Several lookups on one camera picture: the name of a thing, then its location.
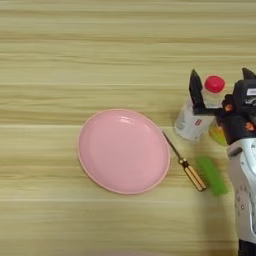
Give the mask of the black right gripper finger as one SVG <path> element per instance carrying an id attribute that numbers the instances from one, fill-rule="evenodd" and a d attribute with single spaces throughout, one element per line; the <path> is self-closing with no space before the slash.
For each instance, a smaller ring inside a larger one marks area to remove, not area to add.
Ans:
<path id="1" fill-rule="evenodd" d="M 220 112 L 219 108 L 206 107 L 202 96 L 201 79 L 195 70 L 192 70 L 190 74 L 189 93 L 195 115 L 217 115 Z"/>
<path id="2" fill-rule="evenodd" d="M 253 71 L 247 68 L 243 68 L 242 73 L 243 73 L 243 78 L 245 80 L 252 80 L 252 79 L 256 80 L 256 74 Z"/>

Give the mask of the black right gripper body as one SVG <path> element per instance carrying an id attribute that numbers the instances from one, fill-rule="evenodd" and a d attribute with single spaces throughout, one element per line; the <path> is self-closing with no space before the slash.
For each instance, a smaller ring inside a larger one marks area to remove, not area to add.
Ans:
<path id="1" fill-rule="evenodd" d="M 225 96 L 222 108 L 216 115 L 216 121 L 223 129 L 228 145 L 241 139 L 256 138 L 256 125 L 247 112 L 241 112 L 235 106 L 231 94 Z"/>

